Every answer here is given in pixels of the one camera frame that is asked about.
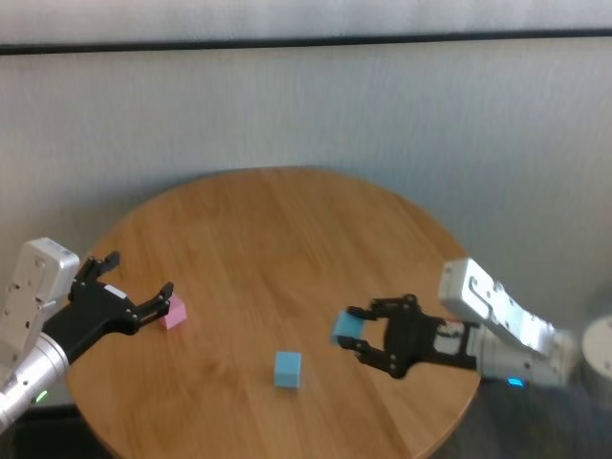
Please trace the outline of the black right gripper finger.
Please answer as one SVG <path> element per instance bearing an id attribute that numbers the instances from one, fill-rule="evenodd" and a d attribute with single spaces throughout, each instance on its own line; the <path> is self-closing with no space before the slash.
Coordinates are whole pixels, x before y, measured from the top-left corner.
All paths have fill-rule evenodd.
<path id="1" fill-rule="evenodd" d="M 372 347 L 367 340 L 339 336 L 337 342 L 342 349 L 352 351 L 360 363 L 381 370 L 392 378 L 398 377 L 397 364 L 391 355 Z"/>
<path id="2" fill-rule="evenodd" d="M 409 312 L 418 307 L 418 297 L 408 294 L 393 298 L 372 299 L 367 308 L 349 306 L 346 313 L 352 317 L 363 320 L 378 320 L 379 318 L 391 318 L 398 313 Z"/>

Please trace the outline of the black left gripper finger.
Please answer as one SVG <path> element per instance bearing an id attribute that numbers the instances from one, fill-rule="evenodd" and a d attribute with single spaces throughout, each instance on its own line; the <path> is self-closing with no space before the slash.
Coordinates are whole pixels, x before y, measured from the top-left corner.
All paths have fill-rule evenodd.
<path id="1" fill-rule="evenodd" d="M 102 275 L 114 270 L 120 263 L 120 253 L 112 251 L 104 258 L 89 256 L 77 272 L 77 283 L 87 285 L 97 281 Z"/>
<path id="2" fill-rule="evenodd" d="M 133 330 L 138 332 L 149 323 L 165 317 L 169 312 L 173 292 L 174 283 L 167 282 L 152 298 L 141 304 L 133 305 L 128 314 Z"/>

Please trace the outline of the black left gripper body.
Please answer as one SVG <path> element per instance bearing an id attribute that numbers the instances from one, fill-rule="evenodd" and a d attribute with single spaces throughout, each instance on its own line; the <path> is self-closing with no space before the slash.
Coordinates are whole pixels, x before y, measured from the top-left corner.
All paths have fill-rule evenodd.
<path id="1" fill-rule="evenodd" d="M 43 333 L 59 345 L 70 365 L 104 336 L 136 334 L 140 323 L 136 305 L 110 284 L 76 285 L 69 302 L 43 326 Z"/>

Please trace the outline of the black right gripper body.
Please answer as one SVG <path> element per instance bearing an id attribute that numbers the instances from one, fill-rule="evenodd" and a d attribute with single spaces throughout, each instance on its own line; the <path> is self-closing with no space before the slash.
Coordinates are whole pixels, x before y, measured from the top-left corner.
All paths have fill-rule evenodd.
<path id="1" fill-rule="evenodd" d="M 388 319 L 383 350 L 392 378 L 403 378 L 417 363 L 476 370 L 476 357 L 468 354 L 470 333 L 478 328 L 474 322 L 428 316 L 418 304 L 391 304 L 383 310 Z"/>

